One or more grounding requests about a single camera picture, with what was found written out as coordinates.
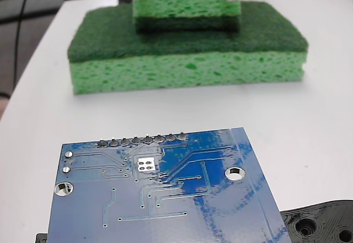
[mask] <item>light green sponge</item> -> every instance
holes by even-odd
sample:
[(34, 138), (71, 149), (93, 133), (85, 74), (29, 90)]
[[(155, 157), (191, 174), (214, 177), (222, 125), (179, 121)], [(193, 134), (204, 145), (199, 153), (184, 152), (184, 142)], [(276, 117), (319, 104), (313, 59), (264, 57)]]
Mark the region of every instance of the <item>light green sponge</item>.
[(133, 0), (137, 30), (237, 30), (240, 2), (229, 0)]
[(299, 81), (308, 44), (272, 6), (242, 2), (241, 32), (137, 34), (131, 5), (89, 12), (68, 50), (74, 92)]

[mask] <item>circuit board back side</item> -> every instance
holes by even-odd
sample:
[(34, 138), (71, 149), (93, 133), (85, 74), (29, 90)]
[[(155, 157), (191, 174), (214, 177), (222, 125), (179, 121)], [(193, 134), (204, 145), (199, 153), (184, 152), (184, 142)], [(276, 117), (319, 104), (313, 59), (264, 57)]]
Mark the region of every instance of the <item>circuit board back side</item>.
[(64, 144), (48, 243), (291, 242), (242, 128)]

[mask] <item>black object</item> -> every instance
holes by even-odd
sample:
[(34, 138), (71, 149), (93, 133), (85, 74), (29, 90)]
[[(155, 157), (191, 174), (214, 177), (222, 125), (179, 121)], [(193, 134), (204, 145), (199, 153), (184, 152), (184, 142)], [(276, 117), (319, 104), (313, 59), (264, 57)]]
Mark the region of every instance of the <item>black object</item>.
[(35, 239), (35, 243), (46, 243), (47, 234), (37, 234)]
[(0, 98), (7, 98), (7, 99), (10, 99), (10, 95), (8, 95), (7, 93), (2, 93), (2, 92), (0, 92)]
[(281, 212), (292, 243), (353, 242), (353, 201), (332, 201)]
[(16, 38), (15, 38), (15, 53), (14, 53), (13, 89), (15, 89), (16, 81), (17, 81), (18, 41), (20, 37), (21, 22), (22, 22), (22, 17), (24, 13), (24, 8), (26, 6), (26, 2), (27, 0), (23, 0), (22, 2), (22, 7), (18, 18), (18, 23), (17, 23)]

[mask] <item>black plastic part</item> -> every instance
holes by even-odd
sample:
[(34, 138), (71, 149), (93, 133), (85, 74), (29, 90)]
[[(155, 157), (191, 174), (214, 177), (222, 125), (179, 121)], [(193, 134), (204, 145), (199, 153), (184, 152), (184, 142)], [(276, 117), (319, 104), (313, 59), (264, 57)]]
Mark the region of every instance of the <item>black plastic part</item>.
[(46, 243), (47, 237), (47, 234), (37, 234), (35, 238), (35, 243)]
[[(281, 212), (292, 243), (353, 243), (353, 201), (332, 201)], [(37, 234), (36, 243), (46, 243)]]

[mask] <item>gray floor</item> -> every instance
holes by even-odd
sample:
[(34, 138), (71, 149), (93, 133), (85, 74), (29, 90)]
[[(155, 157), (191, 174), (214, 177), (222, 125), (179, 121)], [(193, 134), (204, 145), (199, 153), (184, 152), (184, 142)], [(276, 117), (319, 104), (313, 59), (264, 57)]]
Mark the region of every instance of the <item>gray floor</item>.
[[(64, 0), (28, 0), (25, 11), (59, 7)], [(19, 13), (22, 0), (0, 0), (0, 19)], [(54, 15), (23, 21), (18, 53), (17, 80), (43, 37)], [(11, 94), (13, 90), (14, 42), (17, 23), (0, 24), (0, 92)]]

